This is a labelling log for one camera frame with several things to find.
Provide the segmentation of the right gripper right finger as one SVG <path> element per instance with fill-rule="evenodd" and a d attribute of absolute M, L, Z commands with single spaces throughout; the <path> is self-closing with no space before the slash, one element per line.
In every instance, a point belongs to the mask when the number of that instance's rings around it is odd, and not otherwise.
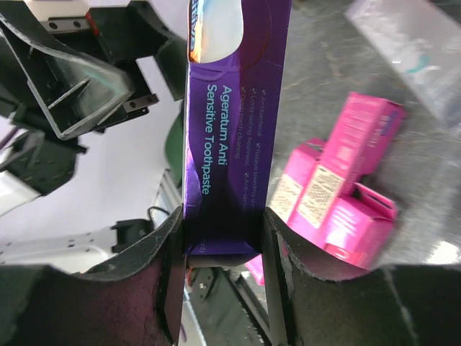
<path fill-rule="evenodd" d="M 273 345 L 458 345 L 460 266 L 343 262 L 264 211 Z"/>

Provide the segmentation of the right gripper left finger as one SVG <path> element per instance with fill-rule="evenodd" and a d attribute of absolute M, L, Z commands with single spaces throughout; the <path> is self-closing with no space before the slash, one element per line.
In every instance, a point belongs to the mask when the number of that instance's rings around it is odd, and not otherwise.
<path fill-rule="evenodd" d="M 182 209 L 82 274 L 1 268 L 3 345 L 176 345 L 185 258 Z"/>

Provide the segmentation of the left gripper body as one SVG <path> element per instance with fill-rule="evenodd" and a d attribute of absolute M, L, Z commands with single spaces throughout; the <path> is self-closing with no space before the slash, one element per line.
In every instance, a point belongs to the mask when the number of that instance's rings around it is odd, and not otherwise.
<path fill-rule="evenodd" d="M 103 7 L 89 7 L 83 1 L 27 1 L 26 5 L 59 41 L 129 75 L 135 91 L 108 122 L 140 117 L 157 103 L 137 65 L 140 58 L 152 57 L 173 99 L 184 98 L 187 43 L 164 24 L 149 1 Z"/>

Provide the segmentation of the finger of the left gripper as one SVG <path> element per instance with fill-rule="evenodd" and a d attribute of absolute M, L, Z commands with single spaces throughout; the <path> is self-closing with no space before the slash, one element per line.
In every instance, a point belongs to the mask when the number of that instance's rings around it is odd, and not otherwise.
<path fill-rule="evenodd" d="M 1 33 L 61 140 L 93 131 L 133 94 L 127 73 L 55 39 L 30 10 L 1 11 Z"/>

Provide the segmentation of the pink box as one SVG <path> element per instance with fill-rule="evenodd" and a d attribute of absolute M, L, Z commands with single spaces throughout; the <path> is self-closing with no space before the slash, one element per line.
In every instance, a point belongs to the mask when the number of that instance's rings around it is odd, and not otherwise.
<path fill-rule="evenodd" d="M 302 248 L 312 245 L 321 254 L 329 254 L 352 267 L 369 269 L 395 228 L 395 201 L 354 183 L 352 194 L 337 198 L 316 229 L 297 212 L 305 189 L 290 216 L 288 234 L 301 241 Z"/>
<path fill-rule="evenodd" d="M 323 153 L 326 142 L 312 138 L 295 148 L 279 179 L 269 207 L 286 223 Z"/>
<path fill-rule="evenodd" d="M 319 228 L 334 201 L 377 168 L 405 111 L 388 99 L 349 93 L 297 212 Z"/>

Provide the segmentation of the white RiO toothpaste box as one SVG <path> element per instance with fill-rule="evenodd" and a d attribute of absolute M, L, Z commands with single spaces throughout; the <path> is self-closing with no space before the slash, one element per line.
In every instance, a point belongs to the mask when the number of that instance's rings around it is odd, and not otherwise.
<path fill-rule="evenodd" d="M 290 1 L 191 1 L 184 251 L 193 267 L 261 252 Z"/>

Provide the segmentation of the clear Protefix box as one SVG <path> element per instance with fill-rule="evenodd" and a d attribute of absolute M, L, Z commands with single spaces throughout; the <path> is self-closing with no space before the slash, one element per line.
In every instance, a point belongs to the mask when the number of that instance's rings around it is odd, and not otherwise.
<path fill-rule="evenodd" d="M 354 1 L 346 18 L 450 131 L 460 128 L 460 2 Z"/>

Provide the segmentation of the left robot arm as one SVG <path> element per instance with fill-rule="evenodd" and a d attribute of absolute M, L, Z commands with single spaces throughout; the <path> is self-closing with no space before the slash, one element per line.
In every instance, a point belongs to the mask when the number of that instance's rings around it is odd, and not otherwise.
<path fill-rule="evenodd" d="M 62 231 L 93 252 L 115 219 L 144 223 L 182 113 L 186 43 L 149 1 L 1 3 L 1 255 Z"/>

